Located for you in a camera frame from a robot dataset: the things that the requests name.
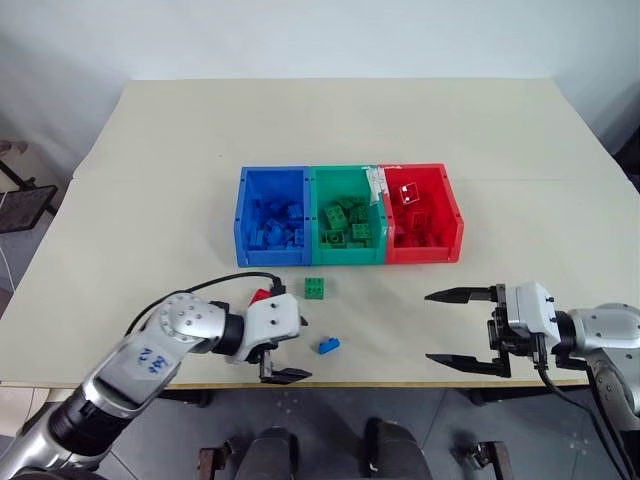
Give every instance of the gray floor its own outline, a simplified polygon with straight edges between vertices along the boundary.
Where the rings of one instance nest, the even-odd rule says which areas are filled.
[[[592,403],[586,392],[571,395]],[[488,440],[506,442],[516,480],[617,478],[586,414],[551,395],[477,407],[461,391],[419,388],[222,390],[203,409],[157,400],[118,439],[99,473],[109,480],[197,478],[200,448],[231,437],[248,443],[280,425],[300,442],[297,478],[354,478],[354,454],[371,416],[406,426],[437,480],[494,479],[490,468],[472,471],[452,455],[459,445]],[[218,478],[230,479],[232,471]]]

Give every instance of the green lego brick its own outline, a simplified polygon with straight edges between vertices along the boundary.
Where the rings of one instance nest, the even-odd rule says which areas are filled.
[[[367,223],[369,212],[367,207],[359,205],[349,210],[349,223]]]
[[[324,279],[310,277],[305,278],[304,298],[322,300],[324,298]]]
[[[355,203],[353,203],[353,197],[340,197],[336,201],[346,211],[349,211],[353,207],[355,207]]]
[[[354,223],[351,225],[351,237],[354,240],[371,239],[371,227],[368,223]]]
[[[347,217],[342,211],[342,207],[340,207],[340,205],[327,207],[324,209],[324,213],[327,215],[327,220],[329,220],[331,230],[344,230],[349,226]]]
[[[324,232],[324,235],[326,242],[331,245],[332,248],[342,248],[346,246],[342,230],[327,230]]]

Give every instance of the white wall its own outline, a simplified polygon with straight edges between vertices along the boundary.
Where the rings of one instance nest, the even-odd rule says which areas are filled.
[[[638,0],[0,0],[0,136],[69,177],[129,78],[554,77],[610,150]]]

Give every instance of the red bin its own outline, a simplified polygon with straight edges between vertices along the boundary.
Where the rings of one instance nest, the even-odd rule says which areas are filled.
[[[457,262],[464,222],[444,165],[381,165],[387,180],[386,263]]]

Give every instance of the robotic arm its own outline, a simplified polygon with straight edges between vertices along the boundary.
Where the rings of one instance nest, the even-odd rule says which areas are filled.
[[[489,347],[498,352],[496,358],[480,362],[465,355],[427,354],[432,360],[463,372],[510,377],[509,354],[527,356],[552,388],[555,386],[546,375],[549,355],[555,355],[559,368],[586,370],[629,474],[638,478],[640,310],[609,303],[594,309],[556,311],[554,298],[537,282],[518,287],[498,284],[489,288],[453,288],[427,295],[425,300],[486,300],[497,304],[487,322]]]
[[[122,430],[144,411],[176,375],[187,353],[213,352],[229,363],[260,363],[266,383],[286,384],[310,376],[304,370],[273,370],[269,351],[295,338],[298,303],[280,294],[253,303],[246,317],[228,304],[191,293],[165,298],[145,325],[125,337],[59,407],[36,414],[0,459],[0,479],[32,471],[96,469]]]

